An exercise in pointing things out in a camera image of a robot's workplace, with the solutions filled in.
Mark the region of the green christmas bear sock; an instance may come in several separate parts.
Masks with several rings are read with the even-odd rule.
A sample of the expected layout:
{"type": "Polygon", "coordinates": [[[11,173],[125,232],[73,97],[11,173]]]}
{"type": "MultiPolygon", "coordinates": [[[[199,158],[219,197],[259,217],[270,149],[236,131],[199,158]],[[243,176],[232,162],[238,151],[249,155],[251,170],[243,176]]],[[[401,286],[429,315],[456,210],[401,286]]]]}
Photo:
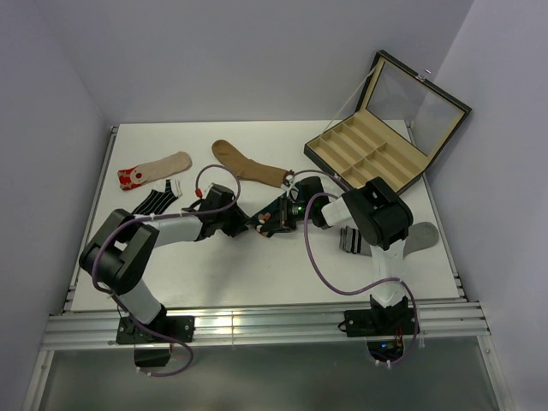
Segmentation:
{"type": "Polygon", "coordinates": [[[283,221],[285,200],[278,198],[250,217],[249,223],[262,236],[271,238],[275,234],[286,233],[289,229],[283,221]]]}

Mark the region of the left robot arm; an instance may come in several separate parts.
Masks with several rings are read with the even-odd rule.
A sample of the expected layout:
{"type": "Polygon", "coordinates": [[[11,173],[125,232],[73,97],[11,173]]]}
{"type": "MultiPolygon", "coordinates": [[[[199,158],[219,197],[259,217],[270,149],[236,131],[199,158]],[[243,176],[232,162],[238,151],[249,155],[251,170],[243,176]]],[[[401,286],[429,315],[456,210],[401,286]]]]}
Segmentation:
{"type": "Polygon", "coordinates": [[[203,241],[218,231],[236,237],[247,230],[248,221],[234,192],[219,184],[211,185],[204,199],[177,214],[154,217],[116,209],[84,247],[79,266],[97,290],[111,295],[137,322],[141,337],[156,342],[167,331],[167,311],[143,279],[154,249],[203,241]]]}

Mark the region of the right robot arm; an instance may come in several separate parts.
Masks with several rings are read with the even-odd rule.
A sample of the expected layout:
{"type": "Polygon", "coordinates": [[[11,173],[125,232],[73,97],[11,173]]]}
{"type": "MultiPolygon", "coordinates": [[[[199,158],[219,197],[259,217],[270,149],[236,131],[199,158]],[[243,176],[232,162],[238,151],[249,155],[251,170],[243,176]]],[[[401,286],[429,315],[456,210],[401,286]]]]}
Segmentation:
{"type": "Polygon", "coordinates": [[[381,177],[375,177],[360,188],[345,188],[340,196],[324,191],[318,177],[296,182],[293,177],[283,183],[285,194],[278,198],[281,221],[295,224],[312,222],[321,229],[352,222],[361,242],[372,253],[374,281],[367,286],[345,291],[338,289],[322,274],[313,257],[304,229],[305,249],[308,259],[320,281],[338,295],[354,296],[366,292],[376,306],[371,312],[372,328],[387,334],[401,320],[395,308],[414,299],[402,276],[403,250],[414,218],[407,204],[381,177]]]}

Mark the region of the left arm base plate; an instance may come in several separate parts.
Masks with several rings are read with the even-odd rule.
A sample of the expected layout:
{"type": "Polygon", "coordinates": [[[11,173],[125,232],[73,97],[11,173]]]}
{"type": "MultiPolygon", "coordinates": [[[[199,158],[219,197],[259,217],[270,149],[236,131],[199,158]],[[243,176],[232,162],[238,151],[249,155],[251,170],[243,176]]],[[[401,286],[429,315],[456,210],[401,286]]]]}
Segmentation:
{"type": "Polygon", "coordinates": [[[154,325],[137,325],[130,317],[121,318],[116,344],[190,343],[193,340],[194,323],[194,316],[168,316],[154,325]]]}

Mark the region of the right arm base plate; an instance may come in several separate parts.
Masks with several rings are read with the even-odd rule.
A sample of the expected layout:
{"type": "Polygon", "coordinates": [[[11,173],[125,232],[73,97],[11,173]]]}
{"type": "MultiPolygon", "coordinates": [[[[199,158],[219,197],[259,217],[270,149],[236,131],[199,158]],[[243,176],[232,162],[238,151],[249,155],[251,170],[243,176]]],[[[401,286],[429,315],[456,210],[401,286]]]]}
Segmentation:
{"type": "Polygon", "coordinates": [[[412,336],[415,326],[416,320],[409,309],[397,314],[367,309],[345,311],[337,328],[347,337],[395,337],[398,332],[412,336]]]}

